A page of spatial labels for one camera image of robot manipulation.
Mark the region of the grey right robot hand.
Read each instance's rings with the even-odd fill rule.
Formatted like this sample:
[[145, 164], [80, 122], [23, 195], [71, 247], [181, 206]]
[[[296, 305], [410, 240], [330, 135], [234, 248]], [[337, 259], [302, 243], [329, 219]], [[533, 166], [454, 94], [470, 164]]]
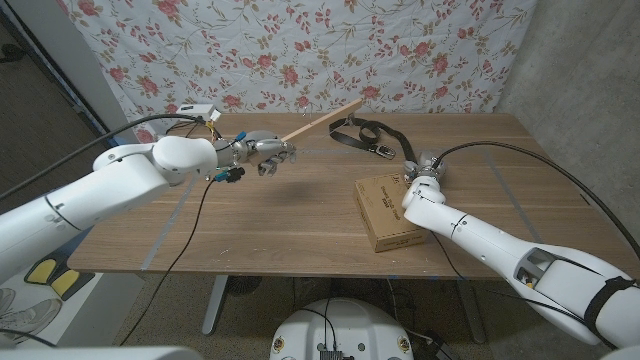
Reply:
[[429, 176], [440, 179], [446, 173], [446, 164], [440, 161], [436, 164], [437, 157], [429, 151], [422, 151], [416, 160], [404, 162], [404, 178], [411, 183], [417, 177]]

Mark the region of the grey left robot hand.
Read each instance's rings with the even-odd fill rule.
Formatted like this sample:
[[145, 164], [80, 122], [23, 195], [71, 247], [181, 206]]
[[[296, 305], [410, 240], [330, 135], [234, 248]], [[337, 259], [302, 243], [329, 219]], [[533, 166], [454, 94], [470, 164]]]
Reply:
[[242, 139], [236, 141], [232, 148], [236, 161], [256, 167], [260, 176], [273, 176], [283, 162], [296, 161], [296, 147], [266, 130], [247, 133]]

